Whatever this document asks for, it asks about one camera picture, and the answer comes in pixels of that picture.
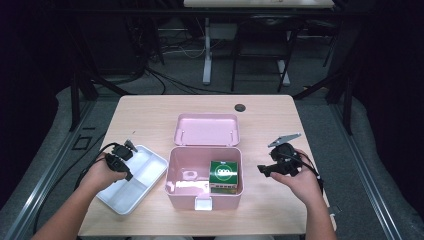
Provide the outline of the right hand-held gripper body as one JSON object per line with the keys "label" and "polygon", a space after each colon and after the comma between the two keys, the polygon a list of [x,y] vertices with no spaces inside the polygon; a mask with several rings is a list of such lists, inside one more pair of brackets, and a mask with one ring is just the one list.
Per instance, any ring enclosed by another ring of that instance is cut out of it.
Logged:
{"label": "right hand-held gripper body", "polygon": [[268,172],[291,176],[299,173],[299,168],[302,166],[301,159],[289,141],[300,136],[300,133],[280,136],[268,145],[272,148],[269,155],[275,161],[274,165],[268,166]]}

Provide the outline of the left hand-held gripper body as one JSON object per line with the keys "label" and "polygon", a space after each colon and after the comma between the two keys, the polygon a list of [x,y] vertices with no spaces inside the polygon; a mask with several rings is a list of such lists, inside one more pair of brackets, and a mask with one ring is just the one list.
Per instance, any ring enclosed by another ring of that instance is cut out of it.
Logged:
{"label": "left hand-held gripper body", "polygon": [[135,145],[126,140],[124,144],[113,144],[111,153],[105,155],[106,163],[113,171],[129,171],[129,167],[125,164],[137,152]]}

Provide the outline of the white plastic tray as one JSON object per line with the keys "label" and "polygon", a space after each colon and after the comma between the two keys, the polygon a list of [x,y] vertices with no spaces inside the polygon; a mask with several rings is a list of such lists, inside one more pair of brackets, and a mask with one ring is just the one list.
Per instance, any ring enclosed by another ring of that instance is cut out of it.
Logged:
{"label": "white plastic tray", "polygon": [[130,214],[166,172],[168,162],[143,145],[125,164],[133,175],[112,183],[97,194],[97,198],[119,215]]}

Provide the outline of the green and white carton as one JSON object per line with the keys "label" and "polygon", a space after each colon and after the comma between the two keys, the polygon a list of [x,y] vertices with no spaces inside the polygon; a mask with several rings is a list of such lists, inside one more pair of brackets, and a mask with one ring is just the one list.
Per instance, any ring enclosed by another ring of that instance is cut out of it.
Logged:
{"label": "green and white carton", "polygon": [[236,194],[238,188],[238,163],[233,161],[212,161],[209,170],[211,193]]}

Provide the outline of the pink storage box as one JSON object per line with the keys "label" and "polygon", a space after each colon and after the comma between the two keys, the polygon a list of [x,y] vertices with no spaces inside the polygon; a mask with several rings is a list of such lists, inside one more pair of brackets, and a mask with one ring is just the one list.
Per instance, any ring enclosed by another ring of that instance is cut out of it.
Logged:
{"label": "pink storage box", "polygon": [[[176,209],[231,210],[239,206],[244,190],[238,118],[225,113],[183,113],[178,116],[170,152],[165,191]],[[211,193],[212,161],[238,163],[236,194]]]}

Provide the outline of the person's left hand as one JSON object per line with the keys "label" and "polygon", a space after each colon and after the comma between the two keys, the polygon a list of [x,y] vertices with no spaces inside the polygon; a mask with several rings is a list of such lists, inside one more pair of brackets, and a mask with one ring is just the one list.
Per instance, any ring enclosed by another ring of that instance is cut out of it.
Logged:
{"label": "person's left hand", "polygon": [[116,172],[109,168],[106,163],[105,153],[100,156],[91,165],[88,172],[82,178],[79,187],[84,190],[89,190],[94,194],[104,190],[112,183],[125,178],[125,172]]}

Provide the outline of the person's right hand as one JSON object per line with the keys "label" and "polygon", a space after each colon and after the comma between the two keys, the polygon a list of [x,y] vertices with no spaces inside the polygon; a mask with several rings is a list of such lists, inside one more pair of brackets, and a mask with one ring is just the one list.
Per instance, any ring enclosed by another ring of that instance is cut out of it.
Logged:
{"label": "person's right hand", "polygon": [[289,187],[294,195],[304,204],[312,198],[317,198],[319,195],[322,196],[316,175],[306,166],[303,166],[300,172],[294,177],[275,172],[272,172],[270,176],[275,181]]}

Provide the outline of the black metal stand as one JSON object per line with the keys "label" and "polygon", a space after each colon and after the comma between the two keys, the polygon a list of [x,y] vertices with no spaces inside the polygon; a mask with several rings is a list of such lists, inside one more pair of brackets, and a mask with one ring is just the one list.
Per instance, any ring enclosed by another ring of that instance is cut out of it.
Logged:
{"label": "black metal stand", "polygon": [[70,80],[72,110],[72,123],[69,129],[70,132],[74,131],[81,121],[79,94],[82,93],[88,101],[96,101],[99,97],[99,93],[95,89],[94,83],[98,83],[106,87],[119,96],[129,95],[128,91],[121,89],[100,75],[92,72],[75,73]]}
{"label": "black metal stand", "polygon": [[307,87],[305,90],[293,96],[294,100],[301,100],[315,93],[319,89],[329,86],[330,89],[325,97],[328,104],[338,104],[343,99],[342,126],[351,135],[351,110],[353,99],[354,77],[350,67],[342,67],[338,71],[325,77],[321,81]]}

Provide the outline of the white desk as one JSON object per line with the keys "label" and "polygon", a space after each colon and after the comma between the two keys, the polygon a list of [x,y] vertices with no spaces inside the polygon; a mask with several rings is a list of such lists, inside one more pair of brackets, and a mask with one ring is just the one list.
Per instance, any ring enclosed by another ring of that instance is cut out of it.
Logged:
{"label": "white desk", "polygon": [[[184,0],[183,4],[192,10],[275,10],[275,9],[331,9],[333,0]],[[204,22],[205,60],[203,84],[211,83],[212,52],[211,40],[232,40],[236,33],[234,23],[216,23],[208,17]]]}

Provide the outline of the black chair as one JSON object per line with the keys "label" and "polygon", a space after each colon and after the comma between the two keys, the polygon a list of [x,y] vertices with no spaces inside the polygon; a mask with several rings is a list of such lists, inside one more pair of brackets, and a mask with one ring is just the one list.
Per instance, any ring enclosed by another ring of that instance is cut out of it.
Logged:
{"label": "black chair", "polygon": [[235,89],[238,61],[272,60],[277,64],[280,93],[287,76],[288,66],[298,34],[306,23],[300,17],[254,15],[237,24],[232,47],[231,90]]}

